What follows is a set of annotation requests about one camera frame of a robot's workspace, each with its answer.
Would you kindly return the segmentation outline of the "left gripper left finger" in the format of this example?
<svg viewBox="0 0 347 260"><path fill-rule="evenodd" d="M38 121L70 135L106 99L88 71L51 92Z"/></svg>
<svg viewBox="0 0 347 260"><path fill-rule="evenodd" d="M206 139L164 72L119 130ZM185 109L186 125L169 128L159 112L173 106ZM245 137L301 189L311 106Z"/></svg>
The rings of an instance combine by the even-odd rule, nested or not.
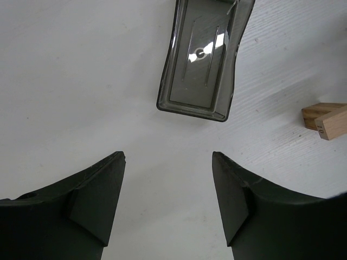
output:
<svg viewBox="0 0 347 260"><path fill-rule="evenodd" d="M1 259L100 259L125 172L121 151L16 199L1 200Z"/></svg>

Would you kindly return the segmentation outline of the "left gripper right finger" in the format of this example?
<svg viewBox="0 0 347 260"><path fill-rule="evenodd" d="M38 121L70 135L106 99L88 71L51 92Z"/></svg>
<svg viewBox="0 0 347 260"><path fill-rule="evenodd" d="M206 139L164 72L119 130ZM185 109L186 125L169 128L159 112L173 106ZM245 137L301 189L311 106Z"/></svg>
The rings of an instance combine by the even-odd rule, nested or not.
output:
<svg viewBox="0 0 347 260"><path fill-rule="evenodd" d="M221 152L212 171L234 259L346 259L346 194L325 199L277 185Z"/></svg>

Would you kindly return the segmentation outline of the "striped brown wood block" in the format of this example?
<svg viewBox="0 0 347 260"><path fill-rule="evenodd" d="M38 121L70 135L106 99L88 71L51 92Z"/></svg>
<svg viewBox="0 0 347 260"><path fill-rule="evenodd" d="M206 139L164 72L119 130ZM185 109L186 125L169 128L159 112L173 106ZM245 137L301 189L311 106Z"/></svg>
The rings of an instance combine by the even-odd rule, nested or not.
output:
<svg viewBox="0 0 347 260"><path fill-rule="evenodd" d="M315 119L346 106L346 103L317 103L301 110L305 127L317 130Z"/></svg>

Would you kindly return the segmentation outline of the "light wood rectangular block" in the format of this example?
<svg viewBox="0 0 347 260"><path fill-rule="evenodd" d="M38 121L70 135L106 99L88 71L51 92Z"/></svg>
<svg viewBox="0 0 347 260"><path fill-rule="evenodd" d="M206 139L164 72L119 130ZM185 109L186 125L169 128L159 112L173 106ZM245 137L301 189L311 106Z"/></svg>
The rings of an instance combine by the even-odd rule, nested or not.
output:
<svg viewBox="0 0 347 260"><path fill-rule="evenodd" d="M346 134L346 106L337 108L314 120L320 137L332 140Z"/></svg>

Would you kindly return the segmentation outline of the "grey translucent plastic bin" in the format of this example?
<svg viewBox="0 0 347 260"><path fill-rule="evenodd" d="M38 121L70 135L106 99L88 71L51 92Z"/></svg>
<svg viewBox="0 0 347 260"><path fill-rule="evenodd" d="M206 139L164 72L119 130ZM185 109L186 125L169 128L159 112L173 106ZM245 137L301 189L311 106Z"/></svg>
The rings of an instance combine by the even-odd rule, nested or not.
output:
<svg viewBox="0 0 347 260"><path fill-rule="evenodd" d="M228 120L240 42L255 1L177 1L157 98L160 111Z"/></svg>

